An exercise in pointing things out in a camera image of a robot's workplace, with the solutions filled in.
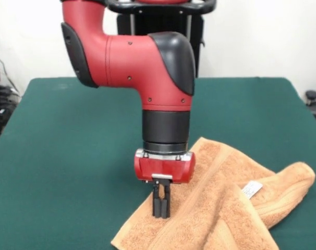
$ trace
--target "towel tag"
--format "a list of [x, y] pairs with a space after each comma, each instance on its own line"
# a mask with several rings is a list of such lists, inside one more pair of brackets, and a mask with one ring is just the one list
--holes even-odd
[[261, 188], [262, 184], [257, 181], [250, 181], [244, 186], [242, 192], [246, 195], [247, 198], [251, 199], [253, 195], [255, 195]]

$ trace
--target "red robot arm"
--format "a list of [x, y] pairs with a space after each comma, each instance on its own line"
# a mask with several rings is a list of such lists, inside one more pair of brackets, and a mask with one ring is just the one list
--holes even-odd
[[[186, 38], [174, 32], [151, 36], [106, 35], [102, 30], [104, 11], [105, 6], [96, 1], [63, 2], [63, 32], [67, 34], [67, 48], [79, 80], [93, 87], [136, 89], [145, 110], [189, 111], [194, 72], [193, 54]], [[160, 50], [159, 43], [165, 51]], [[188, 60], [164, 61], [162, 54], [169, 57], [175, 49], [186, 52], [174, 53], [175, 57]]]
[[[79, 81], [89, 87], [136, 89], [142, 100], [143, 149], [135, 174], [154, 184], [153, 215], [169, 217], [169, 184], [190, 181], [195, 156], [187, 151], [195, 60], [176, 32], [106, 35], [103, 0], [63, 0], [63, 36]], [[159, 184], [165, 187], [160, 200]]]

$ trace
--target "green table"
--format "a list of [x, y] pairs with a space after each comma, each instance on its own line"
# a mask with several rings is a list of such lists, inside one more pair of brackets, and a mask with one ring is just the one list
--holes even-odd
[[[285, 79], [198, 80], [190, 145], [200, 136], [274, 171], [316, 172], [316, 121]], [[134, 90], [33, 80], [0, 139], [0, 250], [113, 249], [151, 191], [133, 171], [141, 145]], [[271, 232], [281, 249], [316, 249], [316, 182]]]

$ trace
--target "orange towel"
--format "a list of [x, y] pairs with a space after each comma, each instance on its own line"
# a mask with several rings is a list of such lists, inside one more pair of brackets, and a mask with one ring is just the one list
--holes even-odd
[[[274, 173], [223, 143], [200, 138], [188, 184], [171, 185], [171, 217], [152, 217], [152, 195], [112, 240], [119, 250], [278, 249], [268, 229], [286, 217], [315, 180], [302, 162]], [[263, 187], [250, 199], [243, 187]]]

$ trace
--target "bolt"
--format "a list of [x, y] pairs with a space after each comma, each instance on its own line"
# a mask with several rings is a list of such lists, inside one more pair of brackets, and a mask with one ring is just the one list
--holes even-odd
[[69, 36], [67, 36], [67, 37], [65, 38], [65, 43], [68, 44], [68, 45], [71, 44], [71, 39], [70, 39]]

